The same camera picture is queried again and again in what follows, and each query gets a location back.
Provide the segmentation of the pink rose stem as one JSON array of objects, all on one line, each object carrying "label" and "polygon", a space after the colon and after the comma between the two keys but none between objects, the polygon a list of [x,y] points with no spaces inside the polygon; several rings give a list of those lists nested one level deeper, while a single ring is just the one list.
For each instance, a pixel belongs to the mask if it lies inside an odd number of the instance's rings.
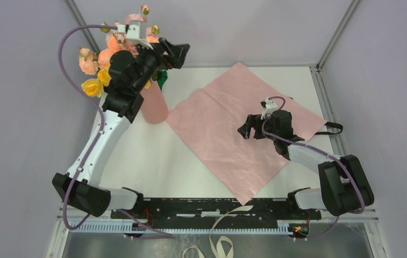
[{"label": "pink rose stem", "polygon": [[138,55],[137,48],[152,49],[152,44],[159,43],[157,25],[148,27],[150,8],[147,4],[140,7],[140,13],[128,15],[126,24],[117,24],[118,31],[113,35],[121,50],[130,52],[134,57]]}]

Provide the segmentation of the black ribbon gold lettering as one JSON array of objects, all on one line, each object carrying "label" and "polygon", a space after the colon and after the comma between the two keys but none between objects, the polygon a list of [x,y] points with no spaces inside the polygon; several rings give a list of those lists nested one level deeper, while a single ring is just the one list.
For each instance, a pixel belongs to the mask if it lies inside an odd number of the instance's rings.
[{"label": "black ribbon gold lettering", "polygon": [[344,129],[342,124],[334,123],[334,122],[330,122],[330,121],[327,121],[324,126],[327,130],[321,131],[321,132],[316,132],[315,135],[338,135]]}]

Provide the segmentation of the orange rose stem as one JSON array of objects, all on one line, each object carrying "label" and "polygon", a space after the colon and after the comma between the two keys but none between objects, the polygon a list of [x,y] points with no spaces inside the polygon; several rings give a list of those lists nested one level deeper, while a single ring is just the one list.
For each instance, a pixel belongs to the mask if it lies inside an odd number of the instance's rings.
[{"label": "orange rose stem", "polygon": [[112,34],[106,39],[107,48],[113,52],[125,50],[123,40],[124,37],[121,34]]},{"label": "orange rose stem", "polygon": [[105,49],[97,54],[86,47],[80,47],[79,52],[79,67],[86,75],[96,75],[99,70],[108,68],[115,53],[111,49]]}]

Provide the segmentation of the yellow flower stem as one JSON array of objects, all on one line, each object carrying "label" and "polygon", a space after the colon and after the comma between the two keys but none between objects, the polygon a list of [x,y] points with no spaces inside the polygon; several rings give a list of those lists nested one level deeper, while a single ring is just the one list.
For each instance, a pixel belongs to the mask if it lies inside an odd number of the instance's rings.
[{"label": "yellow flower stem", "polygon": [[110,81],[109,67],[105,67],[97,73],[97,78],[91,78],[83,82],[81,88],[87,96],[100,98]]}]

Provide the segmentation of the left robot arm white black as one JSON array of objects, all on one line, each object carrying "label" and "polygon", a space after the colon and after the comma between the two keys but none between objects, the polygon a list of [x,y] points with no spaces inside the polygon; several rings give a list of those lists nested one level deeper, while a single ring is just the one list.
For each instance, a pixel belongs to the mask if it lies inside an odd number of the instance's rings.
[{"label": "left robot arm white black", "polygon": [[123,209],[131,219],[144,213],[143,195],[129,188],[100,187],[102,173],[121,136],[134,122],[144,102],[140,94],[157,70],[180,69],[189,44],[172,44],[165,38],[150,48],[138,48],[138,55],[116,52],[110,59],[111,80],[108,93],[99,107],[101,120],[82,153],[65,174],[57,173],[52,185],[64,206],[74,207],[99,217],[107,210]]}]

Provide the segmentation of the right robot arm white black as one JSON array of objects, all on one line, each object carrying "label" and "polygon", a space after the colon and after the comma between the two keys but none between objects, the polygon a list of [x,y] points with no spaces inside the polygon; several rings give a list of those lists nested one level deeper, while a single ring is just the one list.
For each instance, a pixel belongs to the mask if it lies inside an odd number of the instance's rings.
[{"label": "right robot arm white black", "polygon": [[310,145],[295,134],[290,112],[277,110],[265,116],[250,114],[238,133],[244,139],[271,140],[277,154],[318,175],[318,188],[288,193],[285,210],[290,218],[300,219],[310,209],[325,210],[335,217],[362,213],[374,204],[375,196],[360,160],[354,155],[329,154]]}]

